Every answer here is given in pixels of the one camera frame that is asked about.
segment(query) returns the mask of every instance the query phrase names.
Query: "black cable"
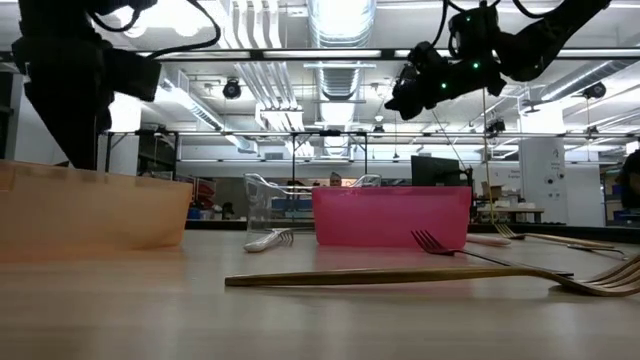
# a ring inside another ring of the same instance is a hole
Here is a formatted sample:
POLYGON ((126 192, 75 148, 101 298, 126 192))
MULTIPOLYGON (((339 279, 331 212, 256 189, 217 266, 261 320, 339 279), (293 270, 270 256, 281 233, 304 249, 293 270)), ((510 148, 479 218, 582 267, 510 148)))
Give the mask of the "black cable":
MULTIPOLYGON (((493 4, 491 4, 491 6, 498 6, 498 4, 500 4, 500 1, 502 1, 502 0, 494 1, 493 4)), ((449 6, 451 6, 453 9, 455 9, 457 12, 466 11, 465 9, 463 9, 460 6, 456 5, 452 0, 448 0, 448 2, 449 2, 449 6)))
POLYGON ((447 0, 447 3, 449 3, 449 6, 451 6, 455 11, 457 12, 464 12, 466 11, 465 9, 461 8, 460 6, 456 5, 453 1, 451 0, 447 0))
POLYGON ((163 49, 163 50, 158 50, 158 51, 150 54, 149 56, 147 56, 147 58, 155 59, 155 58, 158 58, 160 56, 167 55, 167 54, 170 54, 170 53, 173 53, 173 52, 197 50, 197 49, 202 49, 202 48, 214 46, 214 45, 216 45, 218 43, 218 40, 220 40, 220 36, 222 35, 222 31, 220 30, 220 26, 218 26, 216 21, 213 20, 211 15, 209 15, 207 10, 205 10, 202 7, 202 5, 200 5, 198 3, 197 0, 186 0, 186 1, 189 4, 191 4, 193 7, 195 7, 196 9, 200 10, 200 12, 202 12, 207 17, 207 19, 209 19, 209 21, 211 21, 211 24, 213 24, 213 28, 216 31, 216 35, 213 37, 213 39, 211 39, 209 41, 196 43, 196 44, 191 44, 191 45, 175 46, 175 47, 171 47, 171 48, 167 48, 167 49, 163 49))
POLYGON ((136 21, 138 21, 138 19, 140 18, 140 10, 134 10, 133 14, 131 15, 131 21, 129 21, 129 23, 121 28, 113 28, 107 24, 104 23, 104 21, 102 21, 98 15, 96 15, 95 13, 90 12, 89 13, 89 17, 91 17, 91 20, 93 20, 96 24, 98 24, 98 26, 100 26, 101 28, 107 30, 107 31, 111 31, 111 32, 125 32, 125 31, 129 31, 131 30, 131 28, 133 28, 133 26, 136 24, 136 21))
POLYGON ((447 8, 449 7, 449 0, 442 0, 442 17, 440 18, 440 27, 438 27, 438 32, 436 33, 436 38, 431 43, 431 46, 428 50, 433 49, 438 41, 440 41, 440 36, 442 36, 442 31, 444 31, 444 23, 447 21, 447 8))
POLYGON ((534 13, 530 12, 529 10, 527 10, 527 8, 525 8, 524 5, 522 5, 520 0, 512 0, 512 1, 513 1, 513 4, 518 8, 518 10, 520 10, 520 12, 524 16, 526 16, 528 18, 531 18, 531 19, 541 19, 541 18, 547 16, 550 12, 553 11, 553 10, 551 10, 551 11, 548 11, 548 12, 546 12, 544 14, 534 14, 534 13))

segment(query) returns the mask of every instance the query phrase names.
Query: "blue object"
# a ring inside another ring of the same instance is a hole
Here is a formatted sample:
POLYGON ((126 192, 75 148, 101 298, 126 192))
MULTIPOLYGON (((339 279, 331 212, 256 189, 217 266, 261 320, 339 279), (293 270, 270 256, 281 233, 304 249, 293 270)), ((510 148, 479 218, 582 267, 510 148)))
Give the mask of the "blue object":
POLYGON ((273 199, 271 208, 276 210, 311 210, 311 199, 273 199))
POLYGON ((187 212, 188 220, 200 220, 200 209, 197 208, 189 208, 189 212, 187 212))
POLYGON ((631 211, 629 211, 629 210, 614 211, 613 212, 613 220, 614 221, 626 221, 626 220, 628 220, 628 218, 625 217, 625 215, 629 215, 629 214, 631 214, 631 211))

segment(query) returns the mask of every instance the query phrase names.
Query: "computer monitor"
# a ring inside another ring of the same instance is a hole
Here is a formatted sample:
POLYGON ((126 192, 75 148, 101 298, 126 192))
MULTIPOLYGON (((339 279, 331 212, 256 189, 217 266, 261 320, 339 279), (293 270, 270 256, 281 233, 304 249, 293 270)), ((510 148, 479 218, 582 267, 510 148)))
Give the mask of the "computer monitor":
POLYGON ((411 184, 413 186, 461 186, 458 160, 430 156, 411 157, 411 184))

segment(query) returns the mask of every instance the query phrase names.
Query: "red object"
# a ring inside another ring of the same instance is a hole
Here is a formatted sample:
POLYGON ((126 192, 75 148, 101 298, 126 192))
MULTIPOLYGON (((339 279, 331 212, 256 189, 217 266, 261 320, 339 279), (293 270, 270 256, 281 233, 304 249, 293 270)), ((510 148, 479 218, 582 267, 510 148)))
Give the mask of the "red object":
POLYGON ((312 199, 320 245, 422 251, 415 230, 452 250, 466 242, 470 187, 323 187, 313 189, 312 199))

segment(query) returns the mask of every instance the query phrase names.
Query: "clear plastic container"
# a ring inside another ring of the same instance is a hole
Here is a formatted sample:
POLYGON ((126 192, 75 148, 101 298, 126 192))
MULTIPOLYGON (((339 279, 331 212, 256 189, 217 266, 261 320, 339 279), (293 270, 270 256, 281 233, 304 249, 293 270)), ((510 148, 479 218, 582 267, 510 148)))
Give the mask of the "clear plastic container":
MULTIPOLYGON (((380 175, 364 175, 344 189, 376 187, 381 181, 380 175)), ((273 230, 290 227, 292 223, 296 228, 313 228, 311 194, 320 187, 281 186, 253 173, 244 175, 244 183, 249 202, 245 244, 268 236, 273 230)))

